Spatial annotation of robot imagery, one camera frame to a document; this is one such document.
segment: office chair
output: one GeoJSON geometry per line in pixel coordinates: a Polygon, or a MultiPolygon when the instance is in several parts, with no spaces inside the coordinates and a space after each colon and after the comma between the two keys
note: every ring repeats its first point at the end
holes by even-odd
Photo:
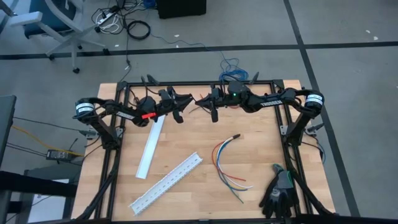
{"type": "Polygon", "coordinates": [[[104,54],[110,55],[105,45],[82,39],[97,26],[97,24],[93,24],[83,29],[80,25],[82,18],[82,0],[31,0],[29,13],[13,16],[9,23],[10,26],[23,25],[27,38],[32,35],[47,34],[59,41],[58,46],[45,53],[51,61],[54,60],[52,55],[54,52],[70,45],[73,72],[79,73],[80,69],[76,66],[76,48],[81,50],[81,44],[102,47],[104,54]]]}

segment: black box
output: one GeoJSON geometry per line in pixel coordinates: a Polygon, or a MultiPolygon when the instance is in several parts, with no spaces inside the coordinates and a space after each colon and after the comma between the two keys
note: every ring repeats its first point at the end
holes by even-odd
{"type": "Polygon", "coordinates": [[[156,5],[161,19],[206,13],[206,0],[156,0],[156,5]]]}

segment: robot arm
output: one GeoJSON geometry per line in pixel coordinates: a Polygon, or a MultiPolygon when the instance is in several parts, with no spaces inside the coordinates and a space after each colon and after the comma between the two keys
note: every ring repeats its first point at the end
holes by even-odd
{"type": "Polygon", "coordinates": [[[237,106],[239,105],[245,112],[254,113],[261,108],[275,106],[275,105],[290,105],[300,112],[300,116],[296,122],[287,127],[285,141],[290,144],[299,146],[303,132],[308,122],[321,113],[322,106],[325,99],[319,91],[315,90],[296,90],[293,88],[286,88],[280,93],[273,93],[264,96],[255,95],[243,83],[239,81],[230,81],[228,85],[228,94],[225,94],[214,85],[211,87],[209,93],[204,99],[198,100],[196,105],[208,108],[211,111],[211,120],[218,121],[217,108],[223,106],[237,106]],[[298,102],[298,96],[305,96],[305,104],[301,105],[298,102]]]}
{"type": "Polygon", "coordinates": [[[102,120],[107,115],[113,114],[126,118],[139,127],[147,126],[149,119],[157,121],[159,116],[168,113],[173,113],[177,123],[183,122],[180,112],[193,100],[192,95],[179,95],[171,86],[168,86],[166,90],[160,90],[159,95],[161,97],[159,103],[156,104],[152,97],[146,96],[137,102],[135,109],[114,100],[82,98],[76,102],[76,116],[73,118],[96,129],[101,136],[104,149],[119,149],[121,144],[115,128],[109,127],[102,120]],[[98,114],[96,111],[100,108],[103,108],[104,111],[98,114]]]}

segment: desk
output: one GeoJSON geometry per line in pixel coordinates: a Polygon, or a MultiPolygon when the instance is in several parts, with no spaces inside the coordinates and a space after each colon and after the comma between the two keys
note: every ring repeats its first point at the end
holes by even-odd
{"type": "MultiPolygon", "coordinates": [[[[301,88],[298,80],[285,80],[284,85],[301,88]]],[[[164,86],[151,87],[154,91],[161,88],[164,86]]],[[[208,85],[174,86],[174,88],[177,93],[191,93],[196,99],[210,92],[208,85]]],[[[269,85],[253,85],[250,88],[258,95],[271,92],[269,85]]],[[[132,90],[139,98],[145,96],[144,87],[132,87],[132,90]]],[[[115,91],[115,83],[102,84],[98,97],[113,99],[115,91]]],[[[132,122],[126,121],[112,221],[264,218],[258,204],[269,182],[275,177],[272,165],[274,163],[284,165],[275,109],[263,108],[257,113],[249,114],[241,109],[220,108],[219,121],[212,123],[210,115],[203,110],[188,113],[195,107],[193,103],[187,106],[182,114],[184,118],[182,124],[177,124],[171,115],[166,117],[146,180],[135,178],[135,174],[152,123],[145,128],[138,128],[132,122]],[[211,151],[215,145],[238,133],[241,137],[226,147],[221,164],[226,173],[245,178],[247,179],[245,185],[254,186],[248,191],[238,192],[244,204],[221,183],[211,162],[211,151]],[[203,158],[203,162],[135,217],[128,206],[193,152],[197,152],[203,158]]],[[[280,108],[282,118],[285,119],[283,107],[280,108]]],[[[295,120],[299,112],[293,108],[290,111],[292,119],[295,120]]],[[[110,116],[104,120],[109,124],[110,116]]],[[[316,144],[308,136],[304,136],[303,141],[316,144]]],[[[89,147],[86,154],[99,144],[97,142],[89,147]]],[[[334,211],[318,149],[307,145],[302,145],[299,149],[308,186],[327,209],[334,211]]],[[[85,159],[76,193],[73,218],[84,211],[97,192],[103,159],[104,150],[100,149],[85,159]]],[[[305,213],[301,190],[298,192],[302,212],[305,213]]],[[[103,216],[106,214],[108,198],[109,190],[104,196],[103,216]]]]}

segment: red wire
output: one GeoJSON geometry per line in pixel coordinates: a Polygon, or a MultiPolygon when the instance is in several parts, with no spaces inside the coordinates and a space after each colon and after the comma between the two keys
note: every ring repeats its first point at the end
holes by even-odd
{"type": "Polygon", "coordinates": [[[224,173],[224,172],[221,171],[220,168],[218,168],[218,166],[216,165],[216,162],[214,161],[214,156],[213,156],[213,155],[214,155],[214,150],[216,150],[216,148],[217,148],[219,145],[223,144],[223,143],[224,143],[224,142],[218,143],[218,144],[216,145],[216,147],[214,147],[213,152],[211,153],[211,160],[213,161],[213,165],[214,165],[222,174],[224,174],[225,176],[228,176],[228,177],[230,177],[230,178],[234,178],[234,179],[236,179],[236,180],[246,181],[245,179],[242,179],[242,178],[239,178],[239,177],[233,177],[233,176],[231,176],[231,175],[228,175],[228,174],[224,173]]]}

